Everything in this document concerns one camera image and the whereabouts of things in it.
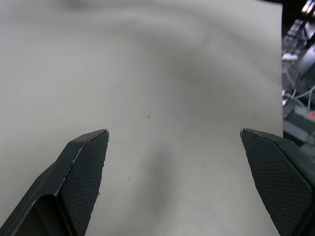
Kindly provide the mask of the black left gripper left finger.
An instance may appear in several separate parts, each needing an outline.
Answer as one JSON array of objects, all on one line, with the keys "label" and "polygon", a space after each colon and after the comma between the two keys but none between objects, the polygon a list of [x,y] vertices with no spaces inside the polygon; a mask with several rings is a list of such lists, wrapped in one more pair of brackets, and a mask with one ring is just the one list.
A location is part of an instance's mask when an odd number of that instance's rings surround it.
[{"label": "black left gripper left finger", "polygon": [[85,236],[102,179],[109,131],[67,143],[0,227],[0,236]]}]

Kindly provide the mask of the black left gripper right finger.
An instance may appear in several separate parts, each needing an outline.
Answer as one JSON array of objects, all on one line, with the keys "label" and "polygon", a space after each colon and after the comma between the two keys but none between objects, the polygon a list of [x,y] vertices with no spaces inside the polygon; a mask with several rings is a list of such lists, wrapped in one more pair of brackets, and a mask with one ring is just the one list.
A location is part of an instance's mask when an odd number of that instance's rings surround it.
[{"label": "black left gripper right finger", "polygon": [[315,161],[294,142],[244,128],[255,187],[280,236],[315,236]]}]

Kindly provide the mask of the black equipment with red mark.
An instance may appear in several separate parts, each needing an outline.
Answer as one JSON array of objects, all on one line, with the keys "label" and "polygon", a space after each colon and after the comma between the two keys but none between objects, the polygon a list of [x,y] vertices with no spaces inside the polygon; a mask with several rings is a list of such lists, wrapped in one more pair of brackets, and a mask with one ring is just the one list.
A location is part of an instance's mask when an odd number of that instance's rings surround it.
[{"label": "black equipment with red mark", "polygon": [[284,114],[283,137],[299,147],[315,147],[315,111],[295,106]]}]

